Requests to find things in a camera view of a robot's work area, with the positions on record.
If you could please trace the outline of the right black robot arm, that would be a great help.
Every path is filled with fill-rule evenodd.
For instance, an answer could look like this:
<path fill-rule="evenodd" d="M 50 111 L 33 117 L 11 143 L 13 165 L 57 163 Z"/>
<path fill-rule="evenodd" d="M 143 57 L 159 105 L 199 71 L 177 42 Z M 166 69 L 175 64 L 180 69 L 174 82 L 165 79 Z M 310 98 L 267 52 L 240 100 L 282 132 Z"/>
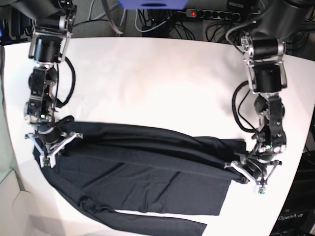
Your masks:
<path fill-rule="evenodd" d="M 76 82 L 74 67 L 65 56 L 74 28 L 77 6 L 70 0 L 2 0 L 32 20 L 33 31 L 28 57 L 35 62 L 29 77 L 31 90 L 24 107 L 24 119 L 34 129 L 25 135 L 39 152 L 40 166 L 53 168 L 56 155 L 81 133 L 66 132 L 62 125 L 73 122 L 73 116 L 55 120 L 57 108 L 65 106 Z M 72 73 L 72 85 L 64 102 L 57 98 L 59 85 L 58 65 L 66 61 Z"/>

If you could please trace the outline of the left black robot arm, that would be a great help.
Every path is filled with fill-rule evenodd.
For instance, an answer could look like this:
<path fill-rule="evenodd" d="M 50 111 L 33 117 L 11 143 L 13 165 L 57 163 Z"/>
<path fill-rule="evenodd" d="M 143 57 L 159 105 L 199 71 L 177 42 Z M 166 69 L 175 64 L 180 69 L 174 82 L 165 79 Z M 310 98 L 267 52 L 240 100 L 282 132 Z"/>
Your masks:
<path fill-rule="evenodd" d="M 259 116 L 259 127 L 250 125 L 245 132 L 252 133 L 256 144 L 252 151 L 240 154 L 238 161 L 226 164 L 257 185 L 264 194 L 272 174 L 282 163 L 275 156 L 286 150 L 283 130 L 285 108 L 280 91 L 287 87 L 284 68 L 286 39 L 301 30 L 305 18 L 314 6 L 312 0 L 271 0 L 262 10 L 249 14 L 246 21 L 229 29 L 229 40 L 236 31 L 242 31 L 237 50 L 247 68 L 247 80 L 239 88 L 248 87 L 256 95 L 254 110 Z"/>

